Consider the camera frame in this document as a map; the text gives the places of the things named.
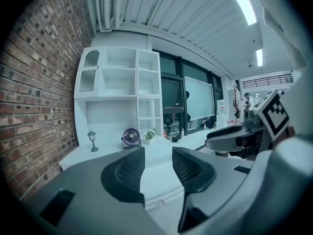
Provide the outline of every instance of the ceiling light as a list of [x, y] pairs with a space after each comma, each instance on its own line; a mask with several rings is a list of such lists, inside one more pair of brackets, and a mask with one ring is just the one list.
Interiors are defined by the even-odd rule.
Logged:
[[262, 66], [263, 65], [263, 51], [262, 51], [262, 49], [258, 49], [256, 51], [256, 57], [258, 59], [258, 66]]
[[256, 23], [256, 17], [250, 3], [250, 0], [237, 0], [238, 4], [240, 5], [248, 25]]

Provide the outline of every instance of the white shelving unit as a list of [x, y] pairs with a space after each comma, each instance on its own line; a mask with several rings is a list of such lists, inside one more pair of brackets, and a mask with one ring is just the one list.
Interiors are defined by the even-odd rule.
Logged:
[[75, 125], [80, 145], [93, 130], [108, 146], [125, 129], [163, 136], [159, 54], [123, 47], [84, 49], [76, 76]]

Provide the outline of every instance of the white wall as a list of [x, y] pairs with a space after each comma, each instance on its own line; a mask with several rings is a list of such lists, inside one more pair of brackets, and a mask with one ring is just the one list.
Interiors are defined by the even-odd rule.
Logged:
[[99, 136], [107, 133], [120, 135], [130, 127], [138, 129], [137, 123], [137, 101], [116, 100], [96, 101], [86, 103], [86, 117], [88, 131], [92, 130]]
[[303, 70], [294, 70], [292, 73], [291, 73], [291, 76], [292, 76], [292, 79], [293, 79], [293, 82], [295, 83], [302, 75], [303, 73]]
[[91, 44], [91, 47], [95, 46], [148, 49], [148, 37], [145, 34], [127, 31], [98, 32]]

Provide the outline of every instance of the floor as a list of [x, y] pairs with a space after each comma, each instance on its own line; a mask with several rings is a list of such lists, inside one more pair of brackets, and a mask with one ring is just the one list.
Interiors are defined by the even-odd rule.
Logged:
[[[215, 151], [208, 148], [199, 150], [208, 154], [215, 155]], [[240, 157], [228, 156], [231, 159], [242, 159]], [[177, 227], [183, 207], [183, 195], [179, 196], [165, 205], [147, 211], [150, 217], [166, 232], [168, 235], [177, 235]]]

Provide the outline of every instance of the table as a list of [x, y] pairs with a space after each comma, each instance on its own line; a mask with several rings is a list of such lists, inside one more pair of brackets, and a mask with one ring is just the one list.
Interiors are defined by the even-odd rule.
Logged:
[[[204, 145], [206, 135], [213, 130], [202, 130], [183, 137], [177, 143], [172, 143], [164, 137], [156, 136], [150, 145], [142, 144], [145, 147], [146, 168], [140, 182], [140, 192], [145, 195], [145, 205], [151, 209], [160, 202], [170, 201], [178, 195], [183, 194], [183, 187], [173, 170], [172, 147], [185, 147], [197, 149]], [[90, 145], [79, 146], [63, 158], [59, 164], [66, 170], [77, 163], [106, 156], [121, 151], [121, 142], [112, 142], [111, 137], [96, 140], [99, 148], [97, 152], [91, 152]]]

